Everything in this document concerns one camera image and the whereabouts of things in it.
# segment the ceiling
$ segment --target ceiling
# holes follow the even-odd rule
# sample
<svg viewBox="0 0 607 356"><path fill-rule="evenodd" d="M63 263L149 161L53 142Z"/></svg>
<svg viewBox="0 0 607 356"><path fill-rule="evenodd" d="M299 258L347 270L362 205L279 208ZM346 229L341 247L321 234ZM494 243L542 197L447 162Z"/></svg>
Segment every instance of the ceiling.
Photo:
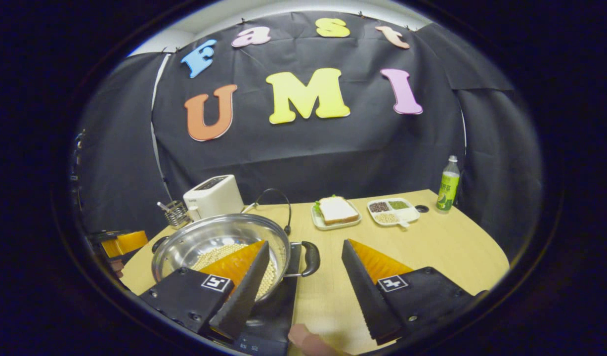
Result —
<svg viewBox="0 0 607 356"><path fill-rule="evenodd" d="M345 13L362 11L365 16L417 30L432 21L402 4L390 0L221 0L170 26L196 34L196 39L240 23L270 14L292 11L329 10Z"/></svg>

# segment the white divided plate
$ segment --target white divided plate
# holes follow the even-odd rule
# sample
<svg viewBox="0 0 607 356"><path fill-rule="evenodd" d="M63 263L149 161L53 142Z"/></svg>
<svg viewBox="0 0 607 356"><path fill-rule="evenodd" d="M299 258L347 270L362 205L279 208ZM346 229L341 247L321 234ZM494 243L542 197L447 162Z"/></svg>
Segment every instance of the white divided plate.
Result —
<svg viewBox="0 0 607 356"><path fill-rule="evenodd" d="M402 203L407 204L408 208L402 209L394 209L391 207L390 201L401 201ZM374 203L382 203L387 207L387 211L382 212L373 212L371 205ZM416 210L411 203L409 203L406 199L403 198L387 198L387 199L378 199L367 202L367 211L372 216L372 219L376 221L378 225L382 226L392 226L398 225L398 222L382 222L377 219L378 216L382 214L392 214L398 218L398 220L404 221L405 223L411 223L412 221L416 221L420 217L420 213Z"/></svg>
<svg viewBox="0 0 607 356"><path fill-rule="evenodd" d="M358 209L351 203L351 201L347 201L351 207L354 208L354 210L356 210L356 212L358 212L358 219L356 219L355 221L352 222L346 222L346 223L333 223L332 225L326 225L326 222L323 220L323 216L321 215L320 212L318 212L315 208L314 205L310 208L310 211L312 212L312 222L314 223L314 225L319 229L319 230L334 230L335 228L342 228L342 227L348 227L348 226L354 226L358 223L360 223L361 220L361 216L360 216L360 212L358 211Z"/></svg>

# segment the yellow box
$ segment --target yellow box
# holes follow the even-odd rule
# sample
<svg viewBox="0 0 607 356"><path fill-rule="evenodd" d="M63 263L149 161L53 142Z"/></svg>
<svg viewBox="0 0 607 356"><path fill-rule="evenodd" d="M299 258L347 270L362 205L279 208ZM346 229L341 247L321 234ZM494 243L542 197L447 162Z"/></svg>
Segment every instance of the yellow box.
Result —
<svg viewBox="0 0 607 356"><path fill-rule="evenodd" d="M137 231L130 234L119 235L116 239L104 241L102 242L102 247L108 257L113 258L141 248L145 246L147 242L148 240L147 236L145 236L145 231Z"/></svg>

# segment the stainless steel pot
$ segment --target stainless steel pot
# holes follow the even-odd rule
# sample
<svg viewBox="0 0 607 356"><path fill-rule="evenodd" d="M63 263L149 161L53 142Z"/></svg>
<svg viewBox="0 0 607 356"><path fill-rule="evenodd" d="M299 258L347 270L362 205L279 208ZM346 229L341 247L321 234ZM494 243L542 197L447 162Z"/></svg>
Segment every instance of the stainless steel pot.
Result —
<svg viewBox="0 0 607 356"><path fill-rule="evenodd" d="M152 248L152 274L159 282L180 267L191 267L198 257L214 248L233 243L250 245L265 240L270 248L270 263L275 267L275 280L268 291L256 298L266 300L283 277L306 277L319 269L319 250L313 243L290 242L284 230L274 221L253 214L226 214L209 217L180 228L174 234L157 241ZM285 274L290 261L290 246L305 247L306 267L301 273Z"/></svg>

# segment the yellow letter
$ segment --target yellow letter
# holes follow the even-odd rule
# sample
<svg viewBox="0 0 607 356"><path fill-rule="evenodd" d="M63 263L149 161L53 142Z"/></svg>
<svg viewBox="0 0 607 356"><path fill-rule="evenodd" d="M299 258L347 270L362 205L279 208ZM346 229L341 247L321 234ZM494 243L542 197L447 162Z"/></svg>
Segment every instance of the yellow letter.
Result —
<svg viewBox="0 0 607 356"><path fill-rule="evenodd" d="M288 100L295 106L299 114L308 119L312 114L317 98L319 108L315 113L320 118L346 117L349 108L341 97L339 77L341 71L334 68L315 70L308 86L295 77L291 72L281 72L266 77L266 83L272 84L275 111L269 117L271 124L283 124L295 119L296 114L290 111Z"/></svg>
<svg viewBox="0 0 607 356"><path fill-rule="evenodd" d="M346 38L349 29L345 27L345 21L340 18L319 18L315 23L317 33L325 38Z"/></svg>

